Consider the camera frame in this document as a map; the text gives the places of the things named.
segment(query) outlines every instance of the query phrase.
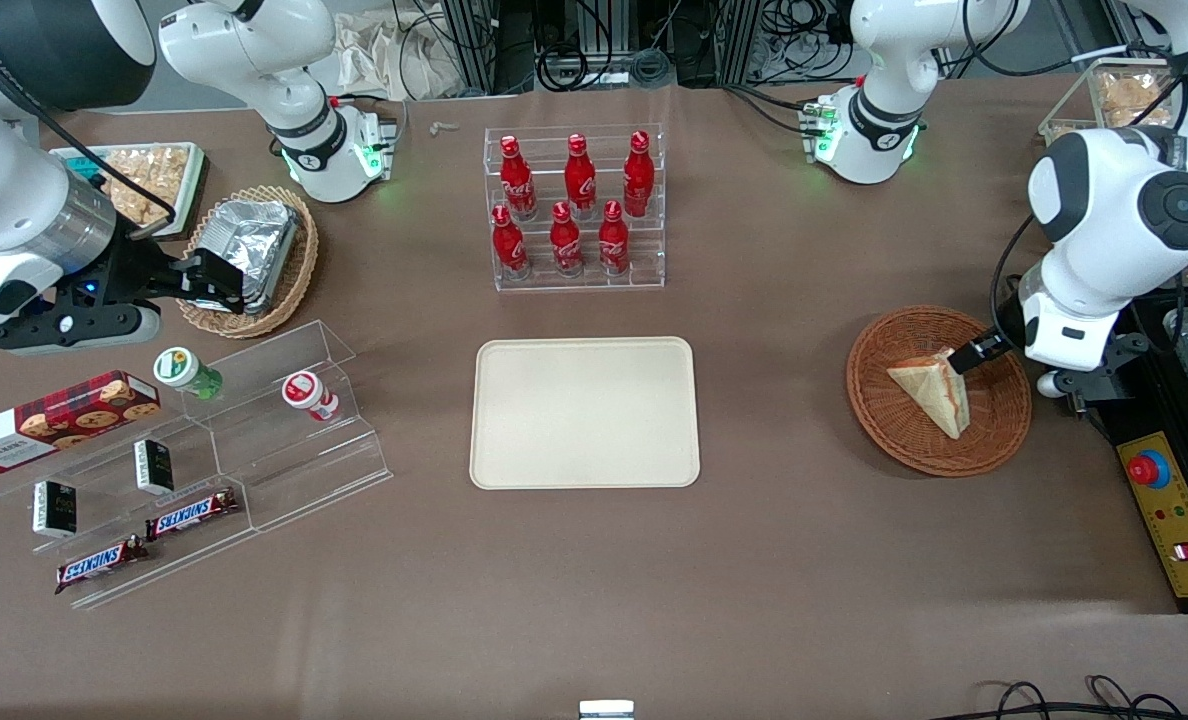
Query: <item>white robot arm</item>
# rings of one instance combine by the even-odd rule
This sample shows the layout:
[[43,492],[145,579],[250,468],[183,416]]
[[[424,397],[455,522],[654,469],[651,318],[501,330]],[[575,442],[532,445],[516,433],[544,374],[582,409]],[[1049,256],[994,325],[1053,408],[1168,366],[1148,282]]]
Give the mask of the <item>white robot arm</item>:
[[860,184],[895,176],[909,158],[923,106],[936,88],[933,49],[966,42],[963,4],[973,37],[1015,31],[1029,10],[1029,0],[857,0],[851,32],[873,67],[862,82],[804,108],[815,135],[805,143],[809,160]]
[[[1188,0],[1125,4],[1162,24],[1173,38],[1174,69],[1187,72]],[[1029,202],[1054,247],[1001,305],[1005,328],[952,356],[960,373],[1011,342],[1061,370],[1089,373],[1110,364],[1119,311],[1188,266],[1188,114],[1180,132],[1132,127],[1061,137],[1030,173]],[[1043,393],[1064,392],[1051,374],[1045,378]]]
[[320,0],[209,0],[159,23],[168,63],[251,105],[282,143],[292,177],[324,202],[350,200],[384,170],[375,115],[334,108],[305,70],[334,42]]
[[[5,115],[126,105],[152,68],[154,42],[135,4],[0,0]],[[0,347],[37,354],[150,340],[159,328],[154,297],[241,307],[242,273],[232,265],[210,252],[177,260],[143,233],[0,120]],[[55,296],[43,299],[50,288]]]

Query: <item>aluminum foil container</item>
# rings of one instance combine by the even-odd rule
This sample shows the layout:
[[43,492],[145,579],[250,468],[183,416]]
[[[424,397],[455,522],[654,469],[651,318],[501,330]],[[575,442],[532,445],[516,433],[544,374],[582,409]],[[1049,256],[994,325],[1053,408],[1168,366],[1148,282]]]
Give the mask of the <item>aluminum foil container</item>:
[[[229,200],[207,220],[198,247],[221,255],[244,273],[244,312],[259,315],[274,304],[274,288],[292,247],[298,223],[296,209],[283,202]],[[196,299],[206,310],[225,310]]]

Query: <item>small black box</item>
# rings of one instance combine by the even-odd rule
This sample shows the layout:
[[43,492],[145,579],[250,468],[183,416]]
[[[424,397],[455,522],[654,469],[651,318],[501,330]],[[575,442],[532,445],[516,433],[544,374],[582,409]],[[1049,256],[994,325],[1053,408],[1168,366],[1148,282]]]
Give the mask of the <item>small black box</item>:
[[34,484],[33,532],[50,538],[70,538],[78,532],[77,492],[53,480]]
[[154,495],[168,495],[172,484],[172,453],[162,443],[143,438],[135,443],[135,486]]

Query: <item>yellow control panel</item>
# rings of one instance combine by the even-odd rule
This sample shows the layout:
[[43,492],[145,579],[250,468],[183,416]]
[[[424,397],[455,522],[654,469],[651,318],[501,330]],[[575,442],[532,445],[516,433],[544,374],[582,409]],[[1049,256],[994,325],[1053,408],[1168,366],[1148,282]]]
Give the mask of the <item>yellow control panel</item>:
[[1188,596],[1188,486],[1164,434],[1119,446],[1119,460],[1146,519],[1175,596]]

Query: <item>emergency stop button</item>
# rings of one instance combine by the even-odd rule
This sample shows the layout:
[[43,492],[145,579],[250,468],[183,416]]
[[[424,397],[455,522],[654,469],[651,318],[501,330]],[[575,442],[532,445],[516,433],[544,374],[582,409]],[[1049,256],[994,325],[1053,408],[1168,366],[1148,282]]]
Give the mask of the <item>emergency stop button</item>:
[[1143,450],[1127,461],[1127,476],[1138,486],[1162,490],[1171,481],[1171,466],[1158,451]]

